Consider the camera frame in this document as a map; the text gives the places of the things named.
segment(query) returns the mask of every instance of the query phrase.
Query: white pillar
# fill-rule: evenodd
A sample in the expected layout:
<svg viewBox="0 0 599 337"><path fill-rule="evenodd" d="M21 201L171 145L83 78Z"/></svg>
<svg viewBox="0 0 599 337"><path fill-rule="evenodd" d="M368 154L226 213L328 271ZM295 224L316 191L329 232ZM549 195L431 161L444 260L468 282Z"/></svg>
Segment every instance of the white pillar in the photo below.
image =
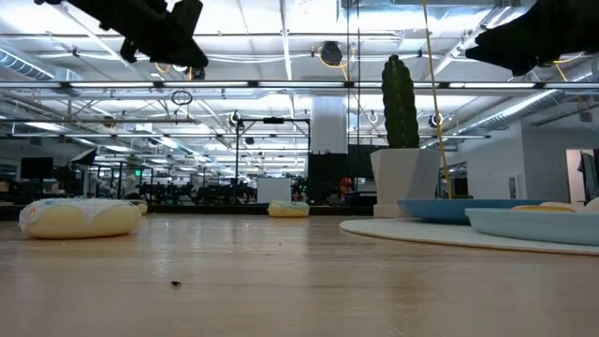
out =
<svg viewBox="0 0 599 337"><path fill-rule="evenodd" d="M344 97L312 99L312 153L347 154L347 109Z"/></svg>

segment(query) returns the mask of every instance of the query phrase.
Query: white wall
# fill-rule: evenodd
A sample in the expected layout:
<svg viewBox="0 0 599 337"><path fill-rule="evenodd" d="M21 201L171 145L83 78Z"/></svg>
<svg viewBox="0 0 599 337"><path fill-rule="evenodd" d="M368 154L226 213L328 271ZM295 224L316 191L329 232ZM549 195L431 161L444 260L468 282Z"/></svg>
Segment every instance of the white wall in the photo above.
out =
<svg viewBox="0 0 599 337"><path fill-rule="evenodd" d="M523 146L529 198L570 202L566 150L599 149L599 133L580 129L525 129Z"/></svg>
<svg viewBox="0 0 599 337"><path fill-rule="evenodd" d="M521 128L491 132L491 139L466 140L460 151L448 154L448 165L466 162L468 193L474 198L510 198L509 179L518 175L518 198L526 198Z"/></svg>

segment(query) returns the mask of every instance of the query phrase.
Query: yellow string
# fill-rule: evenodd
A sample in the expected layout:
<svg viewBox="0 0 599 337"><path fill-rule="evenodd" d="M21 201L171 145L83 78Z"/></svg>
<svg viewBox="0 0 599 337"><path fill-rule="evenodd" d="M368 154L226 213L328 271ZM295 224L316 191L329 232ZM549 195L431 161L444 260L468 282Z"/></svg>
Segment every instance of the yellow string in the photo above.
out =
<svg viewBox="0 0 599 337"><path fill-rule="evenodd" d="M349 81L349 78L347 77L347 71L345 71L345 67L347 65L349 65L349 60L347 60L347 62L345 62L344 65L338 65L338 66L331 66L328 65L321 57L322 54L322 47L318 48L318 58L320 59L320 62L322 62L323 65L327 66L327 67L332 67L332 68L340 68L341 71L343 72L343 76L345 77L345 81ZM356 54L356 50L352 50L352 58L354 58L354 55Z"/></svg>
<svg viewBox="0 0 599 337"><path fill-rule="evenodd" d="M574 61L574 60L576 60L577 58L579 58L579 57L580 57L580 56L582 56L583 54L584 54L584 51L581 51L581 52L580 52L578 55L576 55L576 56L574 56L574 57L572 57L572 58L569 58L569 59L567 59L567 60L561 60L561 61L559 61L559 60L558 60L558 61L553 61L553 63L554 63L554 64L556 64L556 65L560 65L560 64L568 63L568 62L571 62L571 61Z"/></svg>
<svg viewBox="0 0 599 337"><path fill-rule="evenodd" d="M431 72L431 82L432 82L432 99L434 101L434 116L435 121L439 121L437 123L437 138L439 139L439 146L441 148L441 157L443 158L443 172L446 177L446 190L447 197L453 198L453 193L451 190L451 181L449 180L449 169L447 168L447 157L446 157L446 147L443 143L443 130L441 129L441 113L439 112L439 104L437 102L437 88L434 81L434 68L432 67L432 48L431 48L431 32L429 31L429 14L427 12L427 0L422 0L422 8L424 9L424 23L426 27L426 35L427 35L427 46L429 48L429 71Z"/></svg>
<svg viewBox="0 0 599 337"><path fill-rule="evenodd" d="M563 81L569 82L568 78L565 77L565 74L563 73L563 70L560 68L560 66L558 64L555 65L555 68L558 69L558 72L560 73L560 76L562 76ZM591 113L591 110L589 109L589 106L587 106L587 103L585 103L582 100L582 98L580 98L579 95L577 95L577 100L578 100L578 103L580 103L580 105L582 106L582 108L584 110L586 110L588 113Z"/></svg>
<svg viewBox="0 0 599 337"><path fill-rule="evenodd" d="M161 67L158 65L158 63L154 63L154 65L156 66L156 69L158 69L158 71L159 71L159 72L161 72L161 73L163 73L163 74L166 74L166 73L168 73L168 71L170 70L170 67L171 67L171 65L168 65L168 66L167 66L167 70L165 70L165 69L161 68Z"/></svg>

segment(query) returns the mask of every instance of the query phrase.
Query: cream cushion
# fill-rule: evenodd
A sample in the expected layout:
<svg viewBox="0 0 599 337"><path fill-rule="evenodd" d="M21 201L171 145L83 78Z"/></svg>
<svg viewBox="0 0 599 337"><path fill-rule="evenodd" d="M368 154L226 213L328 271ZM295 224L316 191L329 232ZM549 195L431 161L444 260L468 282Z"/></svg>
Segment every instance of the cream cushion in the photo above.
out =
<svg viewBox="0 0 599 337"><path fill-rule="evenodd" d="M141 215L145 215L148 212L148 204L145 202L140 202L138 204L138 210L141 213Z"/></svg>
<svg viewBox="0 0 599 337"><path fill-rule="evenodd" d="M130 233L138 225L138 207L127 201L48 199L21 213L22 231L40 239L86 239Z"/></svg>

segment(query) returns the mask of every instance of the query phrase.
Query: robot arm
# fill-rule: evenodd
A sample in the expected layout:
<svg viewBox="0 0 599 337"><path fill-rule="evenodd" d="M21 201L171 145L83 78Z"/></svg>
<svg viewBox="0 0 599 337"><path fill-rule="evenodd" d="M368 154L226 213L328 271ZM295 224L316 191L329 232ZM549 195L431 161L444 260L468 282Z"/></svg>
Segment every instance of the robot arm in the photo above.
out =
<svg viewBox="0 0 599 337"><path fill-rule="evenodd" d="M60 5L63 0L35 0ZM199 0L181 0L171 12L164 0L68 0L68 3L100 21L104 30L114 29L125 37L121 55L130 63L135 53L150 56L150 62L203 69L208 58L193 35L203 8Z"/></svg>

